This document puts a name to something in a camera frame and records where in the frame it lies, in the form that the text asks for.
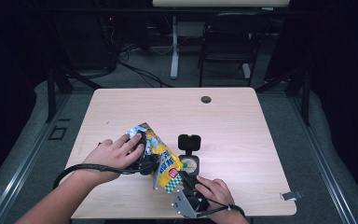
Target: chair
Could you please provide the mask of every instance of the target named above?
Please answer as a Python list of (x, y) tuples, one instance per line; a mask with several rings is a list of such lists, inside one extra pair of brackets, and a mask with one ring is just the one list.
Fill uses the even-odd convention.
[(259, 14), (219, 13), (208, 19), (203, 28), (199, 58), (200, 87), (203, 79), (216, 78), (203, 76), (204, 62), (238, 63), (239, 69), (244, 63), (250, 63), (248, 86), (251, 86), (260, 42), (268, 28), (269, 19)]

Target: yellow snack bag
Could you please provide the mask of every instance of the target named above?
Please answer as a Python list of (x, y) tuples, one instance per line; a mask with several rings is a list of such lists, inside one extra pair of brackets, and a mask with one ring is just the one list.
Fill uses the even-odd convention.
[(145, 132), (146, 146), (145, 155), (158, 154), (160, 164), (155, 173), (158, 173), (158, 184), (171, 193), (182, 181), (179, 171), (182, 170), (183, 164), (179, 157), (175, 155), (167, 145), (155, 134), (150, 126), (145, 122), (132, 129), (127, 133), (133, 138), (138, 131)]

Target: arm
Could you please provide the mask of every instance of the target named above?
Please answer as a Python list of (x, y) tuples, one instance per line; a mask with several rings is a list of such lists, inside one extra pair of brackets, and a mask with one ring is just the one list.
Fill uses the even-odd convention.
[[(197, 176), (197, 179), (202, 184), (197, 184), (196, 189), (207, 199), (214, 200), (222, 204), (234, 204), (234, 199), (226, 185), (221, 179), (210, 180)], [(213, 210), (221, 207), (220, 204), (209, 202), (208, 210)], [(236, 210), (224, 210), (208, 215), (212, 221), (217, 224), (249, 224), (248, 221)]]
[[(130, 141), (127, 134), (115, 143), (104, 140), (83, 163), (97, 163), (117, 168), (125, 168), (136, 161), (144, 152), (144, 146), (130, 150), (141, 139), (136, 134)], [(16, 223), (66, 223), (78, 206), (98, 185), (117, 179), (119, 174), (96, 170), (77, 170), (68, 176), (55, 190), (29, 210)]]

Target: red logo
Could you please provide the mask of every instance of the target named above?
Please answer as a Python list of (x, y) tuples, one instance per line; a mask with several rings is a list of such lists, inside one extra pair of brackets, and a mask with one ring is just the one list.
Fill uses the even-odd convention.
[(171, 168), (168, 174), (172, 179), (175, 179), (179, 175), (179, 172), (176, 170), (176, 168)]

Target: table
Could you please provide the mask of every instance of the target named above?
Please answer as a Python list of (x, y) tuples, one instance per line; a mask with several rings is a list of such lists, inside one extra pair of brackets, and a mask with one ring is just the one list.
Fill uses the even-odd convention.
[[(287, 7), (290, 0), (153, 0), (153, 7)], [(179, 50), (177, 48), (177, 21), (172, 19), (171, 78), (178, 78)], [(250, 76), (249, 65), (242, 66), (245, 77)]]
[[(208, 104), (202, 96), (211, 97)], [(177, 155), (179, 134), (201, 136), (200, 174), (221, 178), (247, 216), (291, 216), (293, 201), (269, 128), (251, 88), (99, 89), (67, 162), (81, 163), (104, 139), (147, 122)], [(179, 218), (174, 194), (152, 190), (149, 175), (122, 175), (94, 189), (73, 218)]]

